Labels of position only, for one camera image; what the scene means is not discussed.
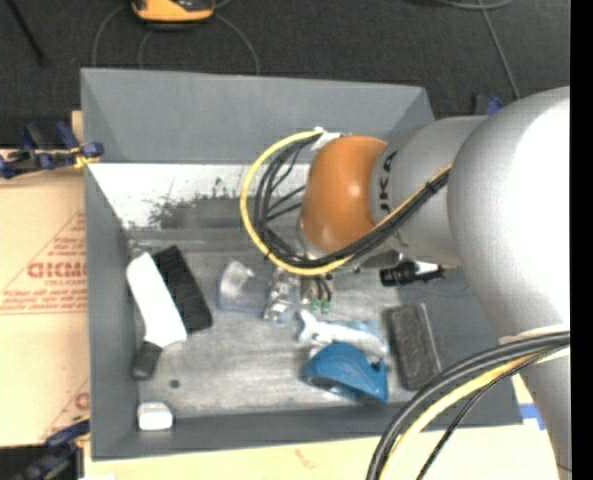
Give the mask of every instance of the cardboard sheet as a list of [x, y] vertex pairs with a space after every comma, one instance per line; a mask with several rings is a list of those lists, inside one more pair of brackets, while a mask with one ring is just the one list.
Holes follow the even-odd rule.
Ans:
[[0, 181], [0, 448], [89, 412], [83, 171]]

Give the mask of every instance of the blue object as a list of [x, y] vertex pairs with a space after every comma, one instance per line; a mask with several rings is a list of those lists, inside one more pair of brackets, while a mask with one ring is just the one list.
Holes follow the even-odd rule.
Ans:
[[56, 123], [55, 131], [60, 142], [53, 152], [52, 144], [44, 140], [36, 125], [26, 125], [21, 134], [20, 149], [10, 153], [7, 158], [0, 155], [0, 178], [9, 179], [29, 172], [67, 167], [78, 164], [81, 159], [98, 158], [105, 152], [100, 142], [81, 146], [64, 121]]
[[491, 116], [503, 107], [503, 102], [498, 96], [496, 96], [495, 94], [487, 95], [487, 109], [485, 110], [486, 115]]
[[305, 378], [313, 386], [355, 401], [386, 402], [389, 395], [384, 361], [370, 364], [349, 343], [334, 342], [321, 349], [305, 364]]
[[58, 138], [67, 149], [74, 149], [80, 146], [74, 132], [67, 126], [65, 121], [58, 121], [54, 129], [56, 130], [56, 135], [58, 135]]
[[59, 446], [64, 446], [77, 437], [89, 434], [89, 431], [89, 420], [83, 420], [78, 423], [74, 423], [73, 425], [64, 428], [63, 430], [60, 430], [54, 435], [48, 437], [45, 441], [45, 446], [47, 446], [47, 448], [57, 448]]
[[523, 420], [535, 419], [538, 423], [538, 430], [545, 430], [545, 424], [535, 404], [520, 404], [519, 410]]

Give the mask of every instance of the black sponge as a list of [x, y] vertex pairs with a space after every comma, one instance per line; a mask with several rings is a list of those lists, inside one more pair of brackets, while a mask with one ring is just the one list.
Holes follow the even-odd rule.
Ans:
[[416, 391], [440, 373], [425, 308], [404, 305], [385, 310], [383, 316], [401, 384], [409, 391]]

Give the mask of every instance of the clamp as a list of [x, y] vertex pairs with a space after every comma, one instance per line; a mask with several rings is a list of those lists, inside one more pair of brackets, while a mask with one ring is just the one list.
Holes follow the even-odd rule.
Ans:
[[9, 179], [30, 172], [72, 165], [82, 167], [86, 163], [97, 161], [105, 152], [99, 142], [81, 145], [64, 121], [56, 123], [55, 131], [59, 139], [56, 145], [45, 141], [34, 123], [26, 125], [21, 134], [21, 147], [6, 157], [0, 155], [0, 178]]
[[10, 480], [53, 480], [57, 478], [72, 464], [73, 457], [80, 459], [79, 441], [89, 434], [89, 431], [89, 419], [85, 419], [48, 437], [45, 446], [50, 452], [32, 462], [22, 472], [13, 475]]

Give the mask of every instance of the gray bin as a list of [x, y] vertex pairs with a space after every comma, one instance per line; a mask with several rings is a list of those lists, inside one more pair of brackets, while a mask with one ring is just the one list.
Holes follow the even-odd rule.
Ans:
[[[218, 267], [229, 258], [259, 262], [260, 253], [247, 243], [244, 231], [232, 226], [236, 222], [235, 213], [231, 213], [236, 212], [232, 173], [250, 164], [269, 144], [314, 126], [385, 140], [423, 126], [433, 120], [425, 91], [393, 84], [85, 69], [82, 101], [85, 140], [102, 142], [106, 149], [102, 162], [87, 170], [85, 180], [94, 459], [381, 434], [413, 396], [398, 387], [391, 365], [387, 405], [363, 406], [324, 397], [318, 404], [315, 395], [310, 396], [313, 391], [306, 391], [316, 388], [298, 379], [296, 365], [304, 357], [293, 346], [297, 322], [293, 323], [295, 327], [282, 328], [270, 336], [261, 326], [272, 324], [260, 318], [250, 323], [252, 317], [248, 314], [219, 313], [213, 307], [214, 291]], [[161, 169], [161, 164], [173, 165]], [[176, 201], [183, 203], [201, 193], [206, 194], [203, 202], [209, 204], [209, 187], [191, 187], [192, 180], [209, 169], [226, 173], [223, 178], [233, 188], [229, 192], [231, 204], [224, 207], [231, 213], [225, 218], [228, 224], [218, 229], [213, 221], [201, 225], [198, 217], [186, 221], [190, 224], [183, 229], [161, 231], [151, 219], [144, 221], [148, 211], [161, 208], [161, 200], [169, 201], [161, 199], [160, 187], [170, 169], [176, 169], [174, 172], [182, 178], [173, 190]], [[130, 183], [130, 176], [140, 178], [140, 184]], [[143, 178], [151, 180], [151, 193], [141, 190], [147, 185], [143, 185]], [[221, 196], [219, 204], [222, 206], [226, 199]], [[225, 241], [221, 239], [223, 233], [228, 236]], [[187, 344], [174, 346], [169, 352], [166, 349], [157, 375], [151, 381], [138, 382], [130, 375], [131, 361], [142, 338], [142, 325], [125, 278], [130, 248], [134, 243], [161, 247], [178, 241], [193, 258], [190, 267], [202, 283], [215, 324], [200, 337], [197, 334], [196, 340], [190, 336]], [[257, 268], [262, 271], [262, 261]], [[443, 367], [495, 344], [459, 272], [450, 274], [441, 285], [442, 292], [425, 287], [390, 288], [387, 290], [393, 291], [385, 292], [378, 286], [377, 277], [362, 279], [366, 279], [361, 281], [364, 287], [359, 283], [351, 285], [351, 289], [364, 288], [354, 293], [366, 294], [366, 300], [378, 306], [370, 308], [375, 317], [384, 306], [396, 303], [426, 305]], [[342, 287], [343, 279], [338, 285], [341, 300]], [[352, 309], [352, 303], [346, 306]], [[354, 310], [342, 316], [366, 316], [361, 313], [364, 308]], [[223, 330], [228, 325], [232, 330], [229, 335]], [[245, 336], [235, 334], [237, 328], [248, 332]], [[255, 354], [259, 348], [264, 359]], [[227, 350], [237, 354], [241, 364], [249, 365], [247, 374], [225, 360]], [[282, 381], [277, 380], [277, 369], [286, 364], [292, 368], [293, 396], [287, 396], [285, 387], [280, 387], [284, 376]], [[228, 367], [237, 371], [232, 373]], [[236, 386], [240, 392], [232, 396]], [[196, 403], [201, 390], [205, 399]], [[172, 406], [177, 416], [173, 430], [139, 431], [136, 408], [143, 401], [163, 401]], [[436, 424], [444, 425], [446, 421], [448, 415]], [[506, 384], [484, 399], [466, 424], [519, 421], [513, 391]]]

